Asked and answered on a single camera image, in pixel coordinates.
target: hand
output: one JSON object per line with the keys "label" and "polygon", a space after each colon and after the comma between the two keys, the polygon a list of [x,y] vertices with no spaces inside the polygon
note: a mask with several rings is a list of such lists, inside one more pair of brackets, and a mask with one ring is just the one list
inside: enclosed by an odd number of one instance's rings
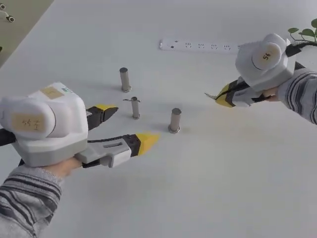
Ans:
{"label": "hand", "polygon": [[277,89],[278,87],[275,87],[275,88],[271,88],[271,89],[268,89],[266,91],[263,92],[263,95],[265,97],[269,97],[271,96],[269,99],[267,99],[268,102],[278,102],[279,99],[277,98]]}
{"label": "hand", "polygon": [[71,171],[82,166],[82,163],[74,157],[64,160],[55,165],[41,167],[44,170],[51,172],[57,177],[64,178],[69,176]]}

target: power outlet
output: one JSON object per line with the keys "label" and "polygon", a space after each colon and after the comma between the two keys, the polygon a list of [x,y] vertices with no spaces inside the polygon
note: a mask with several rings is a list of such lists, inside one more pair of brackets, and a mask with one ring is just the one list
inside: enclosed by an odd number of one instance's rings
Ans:
{"label": "power outlet", "polygon": [[237,54],[240,47],[239,45],[234,43],[215,43],[205,41],[195,42],[163,39],[159,43],[159,48],[163,51],[188,51],[219,54]]}

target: floor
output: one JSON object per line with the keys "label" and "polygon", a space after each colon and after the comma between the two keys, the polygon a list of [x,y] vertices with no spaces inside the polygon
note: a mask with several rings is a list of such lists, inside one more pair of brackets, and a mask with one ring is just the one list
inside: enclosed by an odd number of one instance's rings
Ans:
{"label": "floor", "polygon": [[0,67],[10,57],[25,36],[30,32],[53,0],[0,0],[6,6],[5,11],[15,18],[10,23],[0,19]]}

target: metal peg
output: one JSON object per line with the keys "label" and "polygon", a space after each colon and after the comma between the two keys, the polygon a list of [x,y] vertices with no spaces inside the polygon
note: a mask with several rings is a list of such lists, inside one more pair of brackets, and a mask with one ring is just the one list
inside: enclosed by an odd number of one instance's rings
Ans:
{"label": "metal peg", "polygon": [[129,82],[129,75],[128,75],[128,69],[127,68],[121,68],[120,69],[120,78],[121,78],[121,90],[125,93],[130,92],[131,86]]}
{"label": "metal peg", "polygon": [[170,124],[168,126],[168,131],[170,133],[176,134],[180,130],[179,121],[180,121],[180,115],[182,114],[182,111],[179,108],[174,108],[172,110],[172,116],[170,119]]}
{"label": "metal peg", "polygon": [[123,99],[124,101],[129,101],[132,104],[132,117],[133,119],[139,119],[139,103],[141,102],[137,97],[132,97],[131,99]]}

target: pin with hole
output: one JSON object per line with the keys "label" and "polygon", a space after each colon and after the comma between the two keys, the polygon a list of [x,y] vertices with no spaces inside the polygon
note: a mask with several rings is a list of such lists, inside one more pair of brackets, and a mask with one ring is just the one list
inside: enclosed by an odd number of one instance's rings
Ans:
{"label": "pin with hole", "polygon": [[170,124],[168,126],[168,131],[172,134],[176,134],[177,132],[180,131],[180,116],[182,114],[182,111],[179,108],[174,108],[172,110],[172,115],[170,119]]}
{"label": "pin with hole", "polygon": [[132,97],[131,99],[123,99],[124,101],[129,101],[132,104],[132,118],[137,120],[140,118],[139,103],[141,102],[137,97]]}
{"label": "pin with hole", "polygon": [[121,90],[125,93],[131,91],[131,86],[129,82],[129,75],[128,75],[128,69],[127,68],[121,68],[120,70],[120,78],[121,78]]}

